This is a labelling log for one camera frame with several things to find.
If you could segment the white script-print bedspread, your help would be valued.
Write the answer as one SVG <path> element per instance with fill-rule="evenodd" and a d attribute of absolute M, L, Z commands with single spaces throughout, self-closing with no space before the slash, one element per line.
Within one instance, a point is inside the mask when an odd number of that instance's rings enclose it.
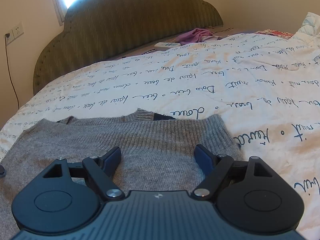
<path fill-rule="evenodd" d="M 50 82 L 1 130 L 1 239 L 14 197 L 57 158 L 121 149 L 124 191 L 192 191 L 193 151 L 256 155 L 304 202 L 297 228 L 319 239 L 319 35 L 238 34 L 92 64 Z"/>

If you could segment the white power strip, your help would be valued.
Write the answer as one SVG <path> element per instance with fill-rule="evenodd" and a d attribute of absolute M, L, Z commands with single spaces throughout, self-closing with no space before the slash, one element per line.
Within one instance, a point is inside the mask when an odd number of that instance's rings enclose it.
<path fill-rule="evenodd" d="M 157 44 L 154 45 L 154 47 L 157 49 L 169 49 L 169 48 L 176 48 L 179 46 L 181 46 L 181 44 L 175 43 L 175 42 L 158 42 Z"/>

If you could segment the purple garment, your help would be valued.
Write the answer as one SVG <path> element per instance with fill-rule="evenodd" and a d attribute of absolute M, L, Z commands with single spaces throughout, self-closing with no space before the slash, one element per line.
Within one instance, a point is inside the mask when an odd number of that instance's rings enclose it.
<path fill-rule="evenodd" d="M 195 28 L 189 32 L 179 35 L 174 39 L 174 42 L 180 43 L 181 45 L 199 43 L 203 42 L 206 38 L 211 38 L 212 36 L 212 32 L 208 29 Z"/>

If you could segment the red floral pillow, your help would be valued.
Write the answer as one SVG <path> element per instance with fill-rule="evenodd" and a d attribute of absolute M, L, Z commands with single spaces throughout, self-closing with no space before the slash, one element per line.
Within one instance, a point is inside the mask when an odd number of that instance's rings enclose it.
<path fill-rule="evenodd" d="M 265 30 L 256 31 L 255 34 L 277 36 L 280 38 L 284 38 L 286 40 L 290 39 L 293 36 L 292 33 L 284 32 L 284 31 L 277 31 L 277 30 L 273 30 L 273 29 L 265 29 Z"/>

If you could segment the olive green upholstered headboard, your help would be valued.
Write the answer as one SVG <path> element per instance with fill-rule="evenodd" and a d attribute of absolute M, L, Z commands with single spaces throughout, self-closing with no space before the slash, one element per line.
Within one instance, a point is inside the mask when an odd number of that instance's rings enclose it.
<path fill-rule="evenodd" d="M 90 64 L 223 20 L 204 0 L 76 0 L 35 64 L 33 92 Z"/>

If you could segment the white quilted garment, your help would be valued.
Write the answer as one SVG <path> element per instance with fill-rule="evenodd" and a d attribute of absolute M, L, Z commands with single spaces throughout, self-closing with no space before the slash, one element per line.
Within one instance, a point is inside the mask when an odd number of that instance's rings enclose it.
<path fill-rule="evenodd" d="M 302 26 L 291 37 L 294 40 L 319 48 L 320 16 L 308 12 Z"/>

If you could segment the white wall socket pair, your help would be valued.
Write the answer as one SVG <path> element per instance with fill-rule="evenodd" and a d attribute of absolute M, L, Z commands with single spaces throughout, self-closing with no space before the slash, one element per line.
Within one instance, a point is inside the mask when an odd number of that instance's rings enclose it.
<path fill-rule="evenodd" d="M 14 40 L 19 38 L 21 35 L 24 34 L 24 28 L 23 23 L 20 22 L 18 25 L 7 31 L 7 33 L 4 35 L 5 42 L 7 45 L 11 44 Z"/>

